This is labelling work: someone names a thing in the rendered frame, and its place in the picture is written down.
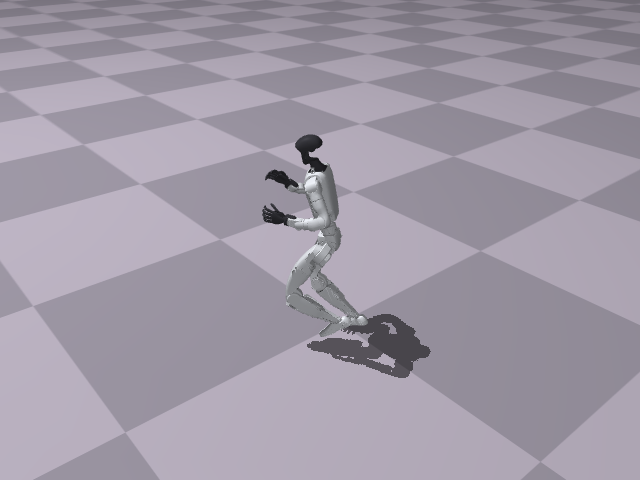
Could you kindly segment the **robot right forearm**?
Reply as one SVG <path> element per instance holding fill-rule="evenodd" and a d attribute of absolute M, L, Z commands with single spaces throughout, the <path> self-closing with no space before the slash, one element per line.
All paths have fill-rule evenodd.
<path fill-rule="evenodd" d="M 296 182 L 296 181 L 295 181 Z M 298 183 L 298 182 L 297 182 Z M 305 194 L 305 190 L 304 190 L 304 183 L 298 183 L 298 187 L 294 187 L 293 185 L 290 185 L 289 187 L 287 187 L 288 190 L 290 192 L 296 192 L 298 194 Z"/>

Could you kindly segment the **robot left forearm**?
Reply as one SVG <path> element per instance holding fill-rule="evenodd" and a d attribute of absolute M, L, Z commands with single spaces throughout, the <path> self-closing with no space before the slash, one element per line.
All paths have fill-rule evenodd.
<path fill-rule="evenodd" d="M 310 218 L 310 219 L 287 218 L 287 225 L 295 228 L 296 230 L 303 229 L 303 230 L 309 230 L 309 231 L 316 231 L 316 230 L 323 229 L 325 227 L 325 220 L 321 217 L 316 219 L 315 218 Z"/>

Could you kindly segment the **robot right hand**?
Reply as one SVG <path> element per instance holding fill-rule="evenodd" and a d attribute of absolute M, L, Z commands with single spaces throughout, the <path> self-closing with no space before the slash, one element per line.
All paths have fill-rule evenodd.
<path fill-rule="evenodd" d="M 268 172 L 265 180 L 267 179 L 272 179 L 278 183 L 284 184 L 285 188 L 289 187 L 290 185 L 293 185 L 294 187 L 298 187 L 298 183 L 292 179 L 289 179 L 286 173 L 284 173 L 284 171 L 277 171 L 274 169 L 271 172 Z"/>

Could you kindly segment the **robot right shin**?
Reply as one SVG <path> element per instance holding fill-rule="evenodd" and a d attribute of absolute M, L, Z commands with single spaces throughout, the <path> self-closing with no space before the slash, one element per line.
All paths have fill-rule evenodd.
<path fill-rule="evenodd" d="M 328 303 L 330 303 L 331 305 L 333 305 L 336 308 L 339 308 L 339 310 L 341 310 L 343 313 L 345 313 L 349 317 L 351 317 L 350 315 L 352 315 L 354 317 L 354 318 L 351 317 L 353 319 L 356 319 L 358 317 L 357 314 L 359 314 L 359 313 L 347 302 L 347 300 L 345 299 L 344 294 L 342 292 L 340 292 L 338 287 L 333 282 L 331 282 L 329 279 L 328 279 L 328 285 L 326 286 L 325 289 L 319 290 L 319 291 L 315 290 L 315 291 L 323 299 L 325 299 Z M 355 316 L 357 316 L 357 317 L 355 317 Z"/>

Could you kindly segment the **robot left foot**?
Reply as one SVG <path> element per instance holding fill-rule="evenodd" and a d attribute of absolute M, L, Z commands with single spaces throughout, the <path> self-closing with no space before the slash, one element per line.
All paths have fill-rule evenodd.
<path fill-rule="evenodd" d="M 335 333 L 335 332 L 337 332 L 337 331 L 339 331 L 341 329 L 349 327 L 352 324 L 352 321 L 346 316 L 342 316 L 341 318 L 338 318 L 338 319 L 340 319 L 340 322 L 337 321 L 339 323 L 337 323 L 337 324 L 330 323 L 327 327 L 325 327 L 323 330 L 321 330 L 319 332 L 320 337 L 325 337 L 325 336 L 331 335 L 331 334 L 333 334 L 333 333 Z M 334 321 L 331 321 L 331 322 L 334 322 Z M 334 322 L 334 323 L 336 323 L 336 322 Z"/>

